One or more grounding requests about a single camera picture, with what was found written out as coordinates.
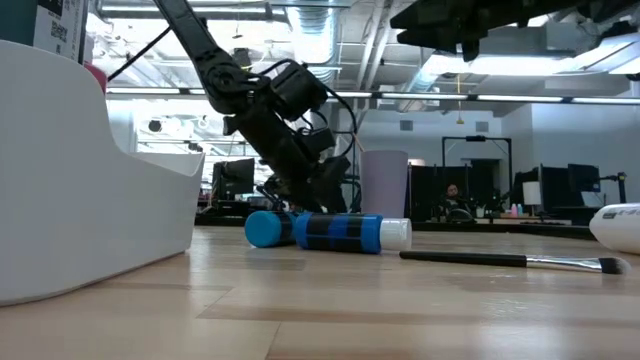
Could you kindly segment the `red paint bottle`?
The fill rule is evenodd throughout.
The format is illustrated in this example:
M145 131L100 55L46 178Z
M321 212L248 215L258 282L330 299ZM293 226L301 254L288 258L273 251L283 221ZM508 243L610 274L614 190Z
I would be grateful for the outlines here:
M108 75L91 63L84 63L84 67L95 77L103 93L106 93Z

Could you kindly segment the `large dark teal paint bottle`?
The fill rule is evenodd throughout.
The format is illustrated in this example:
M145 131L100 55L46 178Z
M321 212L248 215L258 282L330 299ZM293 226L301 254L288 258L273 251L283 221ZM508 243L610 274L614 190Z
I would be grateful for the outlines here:
M0 39L84 63L88 0L0 0Z

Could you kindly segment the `blue glue stick near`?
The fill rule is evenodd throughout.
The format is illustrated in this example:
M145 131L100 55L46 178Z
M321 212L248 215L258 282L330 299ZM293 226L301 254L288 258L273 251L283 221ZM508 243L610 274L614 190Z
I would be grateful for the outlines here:
M372 255L409 250L413 240L409 219L378 214L303 213L296 219L293 234L305 250Z

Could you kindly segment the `lavender plastic cup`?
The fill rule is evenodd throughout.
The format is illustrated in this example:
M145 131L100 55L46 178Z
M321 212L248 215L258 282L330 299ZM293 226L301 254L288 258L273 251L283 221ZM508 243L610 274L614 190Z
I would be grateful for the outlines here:
M408 154L398 150L369 150L360 155L361 209L385 218L403 218Z

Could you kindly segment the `small light blue paint bottle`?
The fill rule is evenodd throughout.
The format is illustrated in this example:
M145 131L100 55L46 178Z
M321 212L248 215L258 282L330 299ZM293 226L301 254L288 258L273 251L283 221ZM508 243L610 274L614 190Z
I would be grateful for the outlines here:
M295 243L293 229L297 216L291 212L256 211L244 224L247 241L256 248L288 246Z

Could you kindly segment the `silver ventilation duct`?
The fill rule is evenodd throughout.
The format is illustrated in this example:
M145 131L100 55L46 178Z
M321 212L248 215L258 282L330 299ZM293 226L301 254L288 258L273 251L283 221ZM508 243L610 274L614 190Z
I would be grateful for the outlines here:
M310 72L326 85L332 85L339 35L338 0L302 0L301 6L286 8L292 28L294 59L308 65Z

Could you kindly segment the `black partition panel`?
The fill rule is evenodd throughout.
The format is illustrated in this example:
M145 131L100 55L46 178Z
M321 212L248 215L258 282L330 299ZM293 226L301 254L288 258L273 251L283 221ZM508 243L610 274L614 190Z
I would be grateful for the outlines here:
M451 177L454 178L454 182L458 184L460 190L463 190L464 175L462 174L462 167L464 166L452 166L450 171ZM489 187L493 186L500 191L494 178L494 172L490 167L473 167L473 177L480 178L483 176L483 183L487 182ZM445 221L444 216L441 214L439 202L446 189L447 186L443 184L441 178L440 166L410 165L408 167L405 214L418 222ZM481 209L477 209L474 217L480 217L481 214Z

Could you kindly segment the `person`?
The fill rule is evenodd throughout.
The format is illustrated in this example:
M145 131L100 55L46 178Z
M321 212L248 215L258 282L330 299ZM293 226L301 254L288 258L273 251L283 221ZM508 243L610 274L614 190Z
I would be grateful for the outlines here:
M441 214L447 223L474 223L469 201L462 197L456 184L447 186L439 203Z

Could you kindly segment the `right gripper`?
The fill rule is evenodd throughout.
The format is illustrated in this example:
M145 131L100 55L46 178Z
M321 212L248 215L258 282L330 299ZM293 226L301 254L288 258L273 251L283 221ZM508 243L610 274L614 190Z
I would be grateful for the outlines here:
M465 61L480 52L480 40L491 29L516 23L526 27L531 18L580 7L596 0L416 0L397 13L390 25L407 29L397 35L399 43L456 53L461 47ZM453 21L454 28L433 26Z

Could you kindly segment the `white paint bottle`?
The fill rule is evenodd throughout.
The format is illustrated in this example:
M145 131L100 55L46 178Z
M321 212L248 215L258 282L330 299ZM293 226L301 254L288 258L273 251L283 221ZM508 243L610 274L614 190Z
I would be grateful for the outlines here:
M640 255L640 203L601 208L590 220L589 230L610 250Z

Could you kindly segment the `black background monitor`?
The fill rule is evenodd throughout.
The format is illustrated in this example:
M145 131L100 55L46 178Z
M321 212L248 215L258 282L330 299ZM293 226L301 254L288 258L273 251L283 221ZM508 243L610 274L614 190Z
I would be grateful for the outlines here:
M217 162L213 167L213 191L218 200L233 201L236 195L254 191L255 159Z
M569 186L574 192L601 191L599 168L594 165L568 164Z

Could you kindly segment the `white plastic tray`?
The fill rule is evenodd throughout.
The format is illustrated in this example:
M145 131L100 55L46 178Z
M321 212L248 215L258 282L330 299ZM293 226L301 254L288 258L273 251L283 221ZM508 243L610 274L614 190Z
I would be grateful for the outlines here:
M86 68L0 40L0 306L187 250L203 165L121 149Z

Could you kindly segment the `white table lamp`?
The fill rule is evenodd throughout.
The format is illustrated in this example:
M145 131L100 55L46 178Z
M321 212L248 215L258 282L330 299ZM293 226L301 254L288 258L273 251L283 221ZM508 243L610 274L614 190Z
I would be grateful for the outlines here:
M541 185L538 181L528 181L522 184L523 203L530 206L542 204Z

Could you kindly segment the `black brush white-tipped bristles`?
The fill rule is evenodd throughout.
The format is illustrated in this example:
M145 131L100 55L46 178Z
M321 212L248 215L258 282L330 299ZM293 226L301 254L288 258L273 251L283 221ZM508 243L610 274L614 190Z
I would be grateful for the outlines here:
M457 263L468 265L540 268L567 271L623 275L631 270L631 265L617 257L549 257L519 254L460 253L434 251L401 251L402 259Z

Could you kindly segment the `ceiling light panel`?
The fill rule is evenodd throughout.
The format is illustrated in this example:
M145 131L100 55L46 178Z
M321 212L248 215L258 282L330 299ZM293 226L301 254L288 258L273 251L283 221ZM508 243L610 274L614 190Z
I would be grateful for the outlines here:
M465 62L459 56L431 55L420 74L475 74L491 76L569 76L622 74L620 67L640 57L640 35L604 39L595 49L574 57L480 55Z

